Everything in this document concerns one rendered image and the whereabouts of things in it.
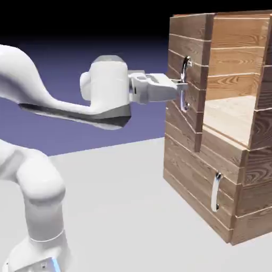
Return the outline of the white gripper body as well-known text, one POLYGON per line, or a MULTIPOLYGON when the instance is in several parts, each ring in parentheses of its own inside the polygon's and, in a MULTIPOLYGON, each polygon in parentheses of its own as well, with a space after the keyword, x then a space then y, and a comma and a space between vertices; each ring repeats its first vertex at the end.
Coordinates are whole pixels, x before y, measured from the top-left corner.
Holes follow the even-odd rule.
POLYGON ((163 73, 145 74, 140 104, 170 101, 178 96, 177 85, 163 73))

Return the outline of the wooden cabinet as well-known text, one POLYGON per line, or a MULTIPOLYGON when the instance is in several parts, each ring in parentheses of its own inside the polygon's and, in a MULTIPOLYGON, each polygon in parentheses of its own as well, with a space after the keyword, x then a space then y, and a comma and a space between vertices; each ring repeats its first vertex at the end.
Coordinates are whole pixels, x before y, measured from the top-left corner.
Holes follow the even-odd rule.
MULTIPOLYGON (((227 177, 241 184, 230 242, 236 245, 272 233, 272 10, 213 14, 198 152, 225 159, 227 177)), ((185 135, 181 99, 166 110, 185 135)))

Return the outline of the wooden cabinet door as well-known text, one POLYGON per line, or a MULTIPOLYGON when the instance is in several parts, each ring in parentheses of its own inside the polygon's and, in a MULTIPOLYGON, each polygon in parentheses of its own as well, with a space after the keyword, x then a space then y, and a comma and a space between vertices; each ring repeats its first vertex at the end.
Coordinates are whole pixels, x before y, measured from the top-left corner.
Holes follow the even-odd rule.
POLYGON ((229 164, 225 159, 207 148, 202 152, 191 150, 191 139, 175 124, 176 117, 166 110, 163 177, 226 243, 230 243, 241 184, 236 176, 227 177, 229 164), (221 172, 223 177, 217 195, 219 209, 213 212, 210 203, 216 172, 221 172))
POLYGON ((181 111, 181 118, 188 130, 185 135, 192 138, 191 150, 195 152, 200 151, 202 140, 214 16, 213 13, 186 14, 171 17, 169 22, 166 75, 179 79, 185 58, 189 56, 192 62, 185 72, 188 83, 185 102, 189 106, 186 111, 181 111))

